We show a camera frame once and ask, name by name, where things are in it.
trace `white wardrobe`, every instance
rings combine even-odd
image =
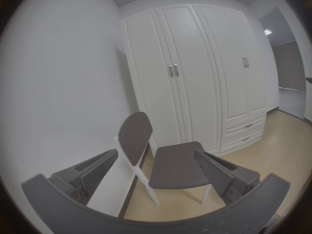
[[[148,10],[122,21],[152,152],[198,141],[226,154],[260,140],[266,85],[253,30],[240,11],[201,4]]]

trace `wooden floor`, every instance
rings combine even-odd
[[[303,121],[275,111],[267,116],[262,139],[244,149],[222,156],[237,165],[258,171],[263,180],[274,173],[291,183],[290,190],[276,212],[282,216],[296,198],[312,169],[312,127]],[[143,172],[147,177],[153,166],[149,151]],[[125,219],[136,221],[174,221],[213,212],[225,206],[213,187],[201,205],[204,187],[184,190],[155,190],[161,207],[157,207],[138,180]]]

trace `doorway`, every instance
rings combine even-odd
[[[262,18],[260,23],[276,61],[279,110],[303,119],[306,104],[305,72],[294,34],[278,8]]]

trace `cabinet door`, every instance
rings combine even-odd
[[[135,95],[149,117],[151,148],[185,142],[181,103],[172,64],[156,11],[122,21],[123,39]]]
[[[186,141],[219,151],[221,96],[208,38],[192,5],[157,9],[178,84]]]
[[[227,9],[227,13],[234,22],[247,57],[250,91],[249,117],[252,117],[266,111],[266,79],[259,47],[255,33],[244,13],[230,9]]]
[[[240,43],[222,7],[193,4],[208,35],[219,73],[222,124],[248,118],[249,95]]]

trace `silver handle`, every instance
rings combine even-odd
[[[169,74],[170,74],[170,77],[174,76],[174,73],[172,72],[172,65],[171,64],[169,65]]]
[[[179,72],[177,71],[177,64],[174,65],[174,72],[176,73],[176,77],[179,76]]]

